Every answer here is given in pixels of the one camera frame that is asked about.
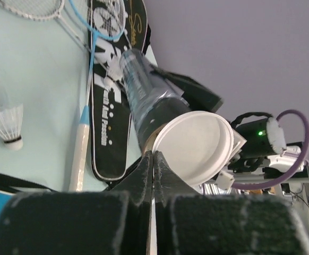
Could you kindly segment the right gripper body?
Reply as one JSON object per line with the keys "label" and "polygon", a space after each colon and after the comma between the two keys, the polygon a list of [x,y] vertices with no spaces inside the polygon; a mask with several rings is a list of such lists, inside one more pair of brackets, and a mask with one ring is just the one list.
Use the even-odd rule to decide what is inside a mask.
{"label": "right gripper body", "polygon": [[284,131],[269,113],[248,112],[236,117],[230,125],[246,140],[228,165],[234,173],[253,172],[268,156],[282,155],[287,150]]}

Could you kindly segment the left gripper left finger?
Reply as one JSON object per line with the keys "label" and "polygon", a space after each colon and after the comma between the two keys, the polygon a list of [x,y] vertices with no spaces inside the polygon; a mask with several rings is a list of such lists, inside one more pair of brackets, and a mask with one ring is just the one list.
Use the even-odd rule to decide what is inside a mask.
{"label": "left gripper left finger", "polygon": [[153,153],[148,150],[135,170],[113,188],[128,195],[121,254],[149,254]]}

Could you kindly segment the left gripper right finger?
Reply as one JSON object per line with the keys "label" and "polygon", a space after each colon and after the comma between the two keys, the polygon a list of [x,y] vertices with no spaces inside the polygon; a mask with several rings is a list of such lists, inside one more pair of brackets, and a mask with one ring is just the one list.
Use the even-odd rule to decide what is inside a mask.
{"label": "left gripper right finger", "polygon": [[202,254],[202,196],[169,167],[163,153],[153,159],[158,254]]}

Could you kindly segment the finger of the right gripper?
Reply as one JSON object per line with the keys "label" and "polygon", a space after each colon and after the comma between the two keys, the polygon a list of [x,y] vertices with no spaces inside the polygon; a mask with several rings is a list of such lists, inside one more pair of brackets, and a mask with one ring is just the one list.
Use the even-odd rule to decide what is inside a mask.
{"label": "finger of the right gripper", "polygon": [[219,95],[191,77],[169,72],[155,65],[151,67],[151,73],[169,80],[183,91],[182,97],[188,102],[191,110],[216,113],[223,105],[224,100]]}

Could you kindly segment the black shuttlecock tube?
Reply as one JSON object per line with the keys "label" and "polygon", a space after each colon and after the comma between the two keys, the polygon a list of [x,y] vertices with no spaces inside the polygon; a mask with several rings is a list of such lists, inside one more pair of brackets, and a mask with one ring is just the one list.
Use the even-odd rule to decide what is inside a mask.
{"label": "black shuttlecock tube", "polygon": [[119,64],[139,147],[145,152],[164,125],[191,109],[138,49],[125,51]]}

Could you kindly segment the white tube lid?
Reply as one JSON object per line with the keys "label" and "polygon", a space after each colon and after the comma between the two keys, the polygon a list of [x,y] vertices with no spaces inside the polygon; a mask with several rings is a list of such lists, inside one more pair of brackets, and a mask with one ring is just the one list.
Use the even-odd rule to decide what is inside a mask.
{"label": "white tube lid", "polygon": [[229,161],[234,146],[230,124],[220,115],[193,111],[159,132],[152,151],[161,152],[170,169],[190,186],[200,185]]}

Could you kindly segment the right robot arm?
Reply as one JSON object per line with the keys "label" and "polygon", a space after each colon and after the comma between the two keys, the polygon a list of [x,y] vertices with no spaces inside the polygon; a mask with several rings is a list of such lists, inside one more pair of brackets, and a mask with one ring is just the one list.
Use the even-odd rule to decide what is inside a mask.
{"label": "right robot arm", "polygon": [[[193,111],[216,113],[223,105],[223,99],[196,80],[178,73],[153,67],[150,72],[166,79],[183,91],[182,97]],[[303,121],[305,138],[303,142],[287,143],[279,124],[282,116],[295,114]],[[261,168],[265,174],[276,171],[276,175],[287,172],[296,165],[295,172],[307,166],[309,147],[309,123],[304,115],[296,110],[286,110],[278,116],[267,112],[251,111],[240,114],[230,123],[234,134],[245,142],[235,143],[235,152],[228,163],[234,173],[251,173]]]}

